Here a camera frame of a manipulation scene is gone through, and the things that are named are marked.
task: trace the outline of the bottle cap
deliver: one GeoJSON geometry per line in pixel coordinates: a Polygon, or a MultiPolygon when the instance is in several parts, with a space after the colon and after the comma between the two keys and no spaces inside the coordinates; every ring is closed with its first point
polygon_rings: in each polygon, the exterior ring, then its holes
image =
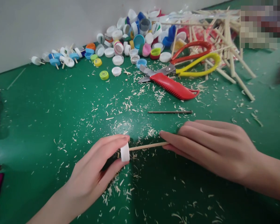
{"type": "Polygon", "coordinates": [[[124,52],[124,46],[122,45],[122,43],[121,42],[117,42],[115,45],[114,45],[114,51],[115,51],[115,53],[117,53],[117,54],[123,54],[123,52],[124,52]]]}
{"type": "Polygon", "coordinates": [[[139,59],[138,61],[137,61],[137,63],[136,63],[136,66],[137,66],[137,68],[138,69],[140,69],[140,66],[141,65],[143,65],[144,67],[146,67],[146,65],[147,65],[147,60],[145,60],[145,59],[139,59]]]}
{"type": "Polygon", "coordinates": [[[138,55],[138,49],[131,49],[130,50],[130,57],[133,57],[133,56],[135,56],[135,55],[138,55]]]}
{"type": "Polygon", "coordinates": [[[80,58],[83,57],[83,55],[82,55],[81,51],[79,50],[79,48],[75,48],[74,50],[75,50],[75,52],[79,55],[80,58]]]}
{"type": "Polygon", "coordinates": [[[145,43],[145,38],[141,34],[138,34],[134,37],[133,42],[134,42],[135,48],[139,49],[140,45],[145,43]]]}
{"type": "Polygon", "coordinates": [[[32,62],[33,64],[35,64],[35,65],[41,65],[41,59],[38,58],[38,57],[36,57],[36,56],[33,56],[33,57],[31,58],[31,62],[32,62]]]}
{"type": "Polygon", "coordinates": [[[147,33],[145,36],[145,42],[148,44],[152,44],[153,42],[153,34],[152,33],[147,33]]]}
{"type": "Polygon", "coordinates": [[[171,53],[169,52],[163,52],[160,54],[160,61],[161,62],[169,62],[171,59],[171,53]]]}
{"type": "Polygon", "coordinates": [[[114,76],[120,76],[121,75],[121,67],[114,67],[113,69],[112,69],[112,74],[114,75],[114,76]]]}
{"type": "Polygon", "coordinates": [[[124,62],[124,57],[122,55],[116,55],[112,58],[112,62],[114,65],[122,65],[124,62]]]}
{"type": "Polygon", "coordinates": [[[93,62],[95,59],[97,59],[98,56],[96,54],[93,54],[92,56],[90,56],[90,60],[93,62]]]}
{"type": "Polygon", "coordinates": [[[105,50],[105,55],[107,58],[111,58],[115,55],[115,51],[114,51],[114,48],[107,48],[105,50]]]}
{"type": "Polygon", "coordinates": [[[102,60],[100,58],[97,58],[93,61],[93,63],[96,67],[99,67],[102,65],[102,60]]]}
{"type": "Polygon", "coordinates": [[[131,50],[131,46],[130,45],[126,45],[124,48],[124,54],[125,56],[129,56],[130,55],[130,50],[131,50]]]}
{"type": "Polygon", "coordinates": [[[131,63],[136,64],[139,59],[140,59],[139,55],[134,55],[131,57],[131,63]]]}
{"type": "Polygon", "coordinates": [[[107,71],[101,71],[100,78],[101,80],[107,80],[109,78],[109,73],[107,71]]]}
{"type": "Polygon", "coordinates": [[[96,40],[99,44],[103,44],[105,42],[105,37],[103,34],[99,33],[97,36],[96,36],[96,40]]]}
{"type": "Polygon", "coordinates": [[[65,58],[64,63],[67,67],[70,67],[70,68],[74,67],[74,65],[75,65],[74,60],[69,57],[65,58]]]}

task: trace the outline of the pile of skewers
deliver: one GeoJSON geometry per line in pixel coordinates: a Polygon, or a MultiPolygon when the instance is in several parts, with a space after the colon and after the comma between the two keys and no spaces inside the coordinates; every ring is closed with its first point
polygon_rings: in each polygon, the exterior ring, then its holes
{"type": "MultiPolygon", "coordinates": [[[[240,35],[240,11],[238,15],[234,14],[227,10],[215,10],[215,11],[194,11],[196,14],[207,15],[210,18],[213,18],[209,23],[207,20],[197,20],[193,21],[192,19],[179,19],[175,22],[164,22],[161,24],[164,25],[179,25],[187,27],[189,29],[189,38],[188,41],[206,41],[212,44],[211,52],[217,52],[221,57],[221,64],[216,69],[224,78],[229,80],[231,83],[239,83],[240,87],[243,89],[245,94],[250,98],[251,101],[254,101],[255,98],[238,76],[235,71],[234,60],[240,61],[243,68],[247,70],[252,78],[256,78],[256,75],[249,68],[249,66],[243,60],[243,49],[238,49],[234,44],[233,40],[236,36],[240,35]],[[230,75],[228,75],[221,68],[227,66],[230,70],[230,75]]],[[[174,43],[186,43],[179,39],[175,40],[174,43]]],[[[203,51],[203,49],[190,47],[191,54],[197,54],[203,51]]],[[[205,70],[207,70],[207,65],[213,66],[213,63],[209,60],[205,60],[205,70]]]]}

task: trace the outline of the red plastic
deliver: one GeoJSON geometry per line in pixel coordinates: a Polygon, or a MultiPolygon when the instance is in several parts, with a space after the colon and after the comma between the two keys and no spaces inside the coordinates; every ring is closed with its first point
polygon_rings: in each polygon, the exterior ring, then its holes
{"type": "Polygon", "coordinates": [[[176,82],[173,79],[170,79],[168,76],[163,75],[163,73],[157,73],[151,76],[150,79],[179,100],[190,100],[199,94],[199,90],[188,89],[179,82],[176,82]]]}
{"type": "Polygon", "coordinates": [[[200,57],[210,53],[211,49],[212,49],[212,45],[205,41],[194,41],[194,42],[188,43],[175,53],[175,55],[171,58],[171,64],[175,65],[176,63],[200,58],[200,57]],[[199,54],[194,54],[194,55],[190,55],[190,56],[186,56],[186,57],[177,58],[178,55],[181,52],[183,52],[184,49],[186,49],[188,47],[193,47],[193,46],[201,46],[203,48],[206,48],[206,51],[199,53],[199,54]]]}

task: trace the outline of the table surface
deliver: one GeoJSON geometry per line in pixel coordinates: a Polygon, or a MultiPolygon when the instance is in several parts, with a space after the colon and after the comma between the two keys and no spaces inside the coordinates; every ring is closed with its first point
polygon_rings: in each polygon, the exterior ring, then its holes
{"type": "MultiPolygon", "coordinates": [[[[240,1],[213,8],[228,5],[239,9],[240,1]]],[[[82,59],[64,70],[31,64],[0,74],[0,164],[5,173],[0,224],[28,221],[69,179],[75,163],[108,135],[127,133],[131,147],[161,142],[160,130],[174,133],[188,120],[231,123],[233,118],[259,151],[280,159],[280,85],[272,85],[280,67],[280,49],[244,49],[244,60],[257,75],[253,80],[235,63],[255,102],[217,72],[204,83],[200,83],[204,78],[176,78],[202,90],[197,100],[182,102],[153,83],[138,84],[143,75],[129,58],[121,67],[132,74],[119,77],[111,73],[111,59],[101,59],[98,68],[82,59]],[[99,77],[103,70],[109,72],[108,81],[99,77]],[[182,109],[194,113],[147,114],[182,109]],[[251,116],[254,111],[263,127],[251,116]]],[[[165,64],[148,60],[148,65],[156,70],[165,64]]],[[[184,223],[220,219],[280,223],[280,201],[224,180],[172,152],[158,147],[131,152],[131,157],[103,196],[73,223],[179,223],[174,214],[184,223]]]]}

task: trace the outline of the hand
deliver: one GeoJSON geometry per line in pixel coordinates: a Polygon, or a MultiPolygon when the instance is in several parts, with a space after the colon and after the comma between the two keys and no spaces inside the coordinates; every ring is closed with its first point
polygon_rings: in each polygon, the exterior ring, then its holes
{"type": "Polygon", "coordinates": [[[106,190],[116,173],[129,163],[117,159],[106,171],[101,171],[107,159],[128,141],[128,135],[101,138],[77,162],[68,182],[28,223],[65,224],[85,212],[106,190]]]}
{"type": "Polygon", "coordinates": [[[237,125],[187,121],[178,134],[160,132],[169,142],[163,146],[216,175],[280,200],[280,160],[257,151],[237,125]]]}

